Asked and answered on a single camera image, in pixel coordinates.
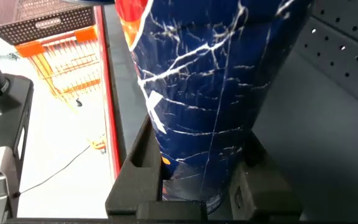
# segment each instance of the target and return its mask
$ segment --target brown basket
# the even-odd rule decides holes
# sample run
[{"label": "brown basket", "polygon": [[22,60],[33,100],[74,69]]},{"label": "brown basket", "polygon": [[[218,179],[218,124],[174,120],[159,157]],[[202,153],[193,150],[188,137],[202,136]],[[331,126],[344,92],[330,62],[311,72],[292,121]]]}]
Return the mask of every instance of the brown basket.
[{"label": "brown basket", "polygon": [[11,45],[92,25],[91,6],[60,0],[0,0],[0,38]]}]

